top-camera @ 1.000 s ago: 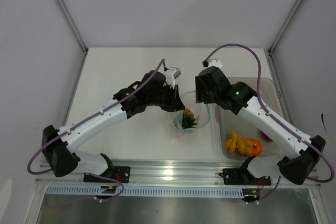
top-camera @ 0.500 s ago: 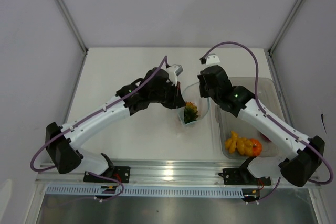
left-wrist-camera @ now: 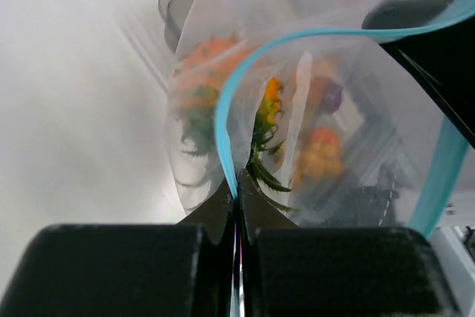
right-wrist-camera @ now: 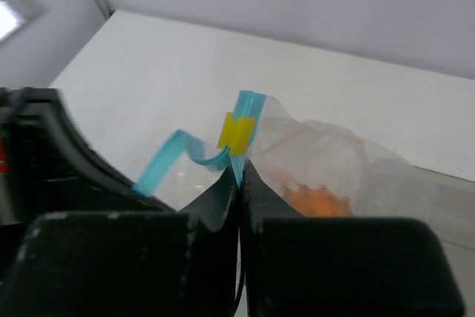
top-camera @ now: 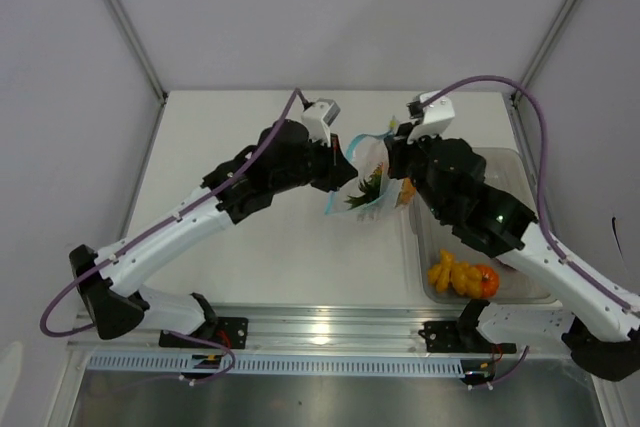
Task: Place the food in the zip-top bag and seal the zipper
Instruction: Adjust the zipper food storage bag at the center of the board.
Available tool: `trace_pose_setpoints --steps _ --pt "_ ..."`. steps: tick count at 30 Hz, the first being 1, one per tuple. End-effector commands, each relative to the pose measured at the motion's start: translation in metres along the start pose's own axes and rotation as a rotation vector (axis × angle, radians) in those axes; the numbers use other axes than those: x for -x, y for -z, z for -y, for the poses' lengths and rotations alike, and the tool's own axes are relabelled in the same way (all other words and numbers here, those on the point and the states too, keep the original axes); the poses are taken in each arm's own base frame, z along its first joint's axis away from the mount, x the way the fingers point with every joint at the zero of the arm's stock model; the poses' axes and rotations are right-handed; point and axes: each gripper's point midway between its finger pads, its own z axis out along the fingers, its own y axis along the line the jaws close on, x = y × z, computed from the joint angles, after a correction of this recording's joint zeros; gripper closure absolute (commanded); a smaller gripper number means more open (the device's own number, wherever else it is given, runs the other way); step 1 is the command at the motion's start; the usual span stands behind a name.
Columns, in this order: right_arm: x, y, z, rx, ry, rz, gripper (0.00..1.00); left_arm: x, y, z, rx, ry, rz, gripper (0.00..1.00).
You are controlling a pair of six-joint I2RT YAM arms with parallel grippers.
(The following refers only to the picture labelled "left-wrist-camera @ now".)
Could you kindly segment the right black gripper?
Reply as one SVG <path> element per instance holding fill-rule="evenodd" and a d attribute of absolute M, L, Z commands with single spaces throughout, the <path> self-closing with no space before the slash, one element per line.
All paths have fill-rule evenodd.
<path fill-rule="evenodd" d="M 474 0 L 384 0 L 362 27 L 389 30 L 428 24 Z M 474 17 L 444 29 L 382 44 L 474 144 Z"/>

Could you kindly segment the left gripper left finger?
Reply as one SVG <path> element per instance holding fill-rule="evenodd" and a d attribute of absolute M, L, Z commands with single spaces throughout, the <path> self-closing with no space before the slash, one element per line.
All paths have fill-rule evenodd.
<path fill-rule="evenodd" d="M 56 224 L 27 245 L 3 316 L 228 316 L 234 255 L 226 184 L 174 225 Z"/>

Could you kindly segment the toy pineapple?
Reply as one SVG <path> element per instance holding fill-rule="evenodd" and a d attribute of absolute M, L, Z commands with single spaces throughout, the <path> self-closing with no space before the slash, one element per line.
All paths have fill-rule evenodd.
<path fill-rule="evenodd" d="M 181 143 L 194 148 L 183 153 L 204 159 L 202 177 L 190 187 L 214 184 L 220 175 L 235 175 L 248 170 L 252 180 L 274 192 L 290 192 L 262 163 L 261 155 L 276 155 L 283 142 L 276 139 L 278 117 L 283 110 L 283 85 L 273 76 L 258 83 L 256 91 L 237 87 L 225 89 L 232 72 L 254 47 L 237 49 L 238 38 L 212 37 L 200 42 L 186 54 L 178 74 L 190 73 L 191 79 L 180 85 L 181 100 L 174 116 L 182 124 Z"/>

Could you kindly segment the clear zip top bag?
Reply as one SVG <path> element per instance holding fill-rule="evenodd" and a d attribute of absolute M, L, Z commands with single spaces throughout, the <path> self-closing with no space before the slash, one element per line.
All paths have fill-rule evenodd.
<path fill-rule="evenodd" d="M 174 116 L 183 58 L 212 37 L 238 39 L 237 49 L 254 47 L 225 83 L 227 91 L 256 91 L 277 77 L 283 110 L 275 137 L 283 142 L 264 166 L 291 190 L 257 185 L 265 199 L 299 226 L 407 226 L 430 235 L 450 201 L 468 141 L 415 78 L 382 44 L 432 33 L 474 17 L 474 5 L 448 10 L 419 27 L 364 29 L 362 23 L 384 0 L 194 0 L 178 42 L 170 79 L 169 154 L 178 195 L 192 212 L 222 184 L 238 193 L 237 174 L 191 188 L 205 160 L 184 155 L 182 124 Z M 343 87 L 333 114 L 320 109 L 318 77 Z M 313 128 L 335 131 L 343 172 L 336 177 L 296 177 L 299 154 Z"/>

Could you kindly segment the yellow toy squash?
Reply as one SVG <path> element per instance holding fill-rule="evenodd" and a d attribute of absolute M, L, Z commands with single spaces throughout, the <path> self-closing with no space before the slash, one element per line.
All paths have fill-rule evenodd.
<path fill-rule="evenodd" d="M 299 154 L 295 176 L 314 179 L 339 176 L 344 170 L 340 156 L 339 144 L 312 143 Z"/>

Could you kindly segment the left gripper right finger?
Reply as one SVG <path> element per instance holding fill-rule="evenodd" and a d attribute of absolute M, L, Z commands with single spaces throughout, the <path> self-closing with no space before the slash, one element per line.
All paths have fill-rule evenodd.
<path fill-rule="evenodd" d="M 458 316 L 425 237 L 405 227 L 301 228 L 238 178 L 247 316 Z"/>

